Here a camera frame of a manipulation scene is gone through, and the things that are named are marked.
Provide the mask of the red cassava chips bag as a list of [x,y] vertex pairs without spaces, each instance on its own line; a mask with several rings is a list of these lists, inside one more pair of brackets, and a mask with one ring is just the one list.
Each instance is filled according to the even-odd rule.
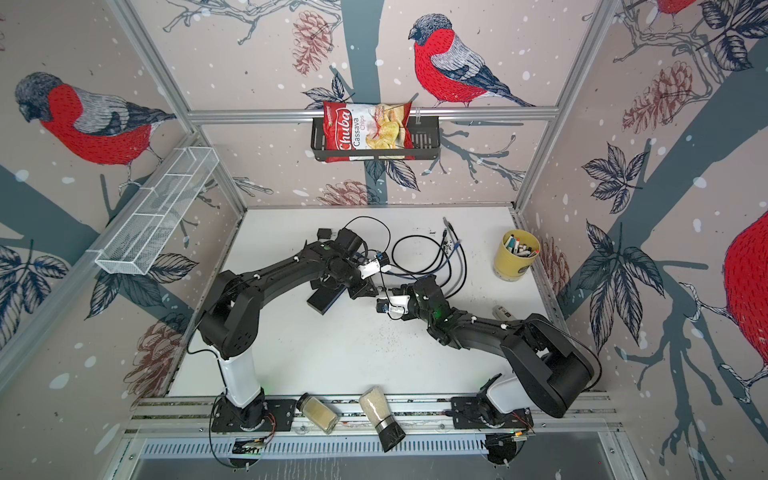
[[358,104],[325,102],[323,104],[324,151],[341,152],[325,162],[365,159],[350,157],[362,150],[411,149],[413,141],[407,128],[412,104]]

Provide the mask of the black wall basket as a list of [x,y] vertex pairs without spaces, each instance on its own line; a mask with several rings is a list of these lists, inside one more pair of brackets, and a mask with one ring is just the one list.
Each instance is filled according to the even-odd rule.
[[395,150],[331,150],[327,147],[327,137],[323,130],[323,119],[314,118],[312,122],[310,148],[315,159],[329,163],[332,158],[345,161],[363,160],[434,160],[439,157],[441,136],[438,116],[420,116],[408,122],[413,147]]

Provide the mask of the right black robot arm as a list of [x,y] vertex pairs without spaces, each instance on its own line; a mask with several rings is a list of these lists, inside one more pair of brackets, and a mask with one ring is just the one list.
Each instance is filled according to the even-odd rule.
[[433,275],[395,287],[392,295],[406,298],[401,318],[424,321],[441,345],[505,358],[528,398],[551,417],[563,417],[589,388],[593,364],[540,314],[523,320],[478,317],[451,306]]

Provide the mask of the yellow cup with pens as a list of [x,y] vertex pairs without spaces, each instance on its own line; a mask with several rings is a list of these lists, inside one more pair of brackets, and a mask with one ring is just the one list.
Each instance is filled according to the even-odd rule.
[[541,251],[539,240],[524,230],[510,230],[502,237],[493,262],[494,273],[504,281],[520,280]]

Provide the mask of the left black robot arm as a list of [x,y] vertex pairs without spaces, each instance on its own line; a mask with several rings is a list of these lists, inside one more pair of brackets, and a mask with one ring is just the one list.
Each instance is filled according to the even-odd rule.
[[325,314],[344,292],[351,299],[376,296],[371,278],[389,266],[385,254],[370,256],[365,241],[342,228],[334,238],[319,230],[316,241],[267,267],[241,274],[220,272],[203,302],[197,331],[217,358],[226,405],[251,423],[261,421],[265,394],[249,350],[266,305],[308,283],[313,294],[307,303]]

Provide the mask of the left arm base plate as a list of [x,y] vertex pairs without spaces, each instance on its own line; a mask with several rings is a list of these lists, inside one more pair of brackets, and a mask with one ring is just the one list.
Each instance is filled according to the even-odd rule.
[[287,432],[296,413],[296,399],[265,397],[238,408],[226,397],[214,403],[212,433]]

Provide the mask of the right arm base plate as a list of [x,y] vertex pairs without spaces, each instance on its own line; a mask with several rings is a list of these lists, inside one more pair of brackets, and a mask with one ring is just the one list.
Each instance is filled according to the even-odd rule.
[[522,429],[533,430],[529,398],[519,379],[497,374],[490,378],[473,396],[454,396],[445,412],[457,430]]

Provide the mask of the black network switch box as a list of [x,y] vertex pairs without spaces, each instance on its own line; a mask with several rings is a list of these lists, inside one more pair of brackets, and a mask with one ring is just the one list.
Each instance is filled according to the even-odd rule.
[[336,288],[321,286],[309,297],[307,304],[320,315],[325,315],[345,291],[344,286]]

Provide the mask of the glass spice jar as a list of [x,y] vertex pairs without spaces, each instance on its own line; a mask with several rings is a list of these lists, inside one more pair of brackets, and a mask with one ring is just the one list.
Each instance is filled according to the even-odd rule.
[[333,409],[309,393],[299,397],[297,408],[306,419],[325,434],[331,434],[340,419]]

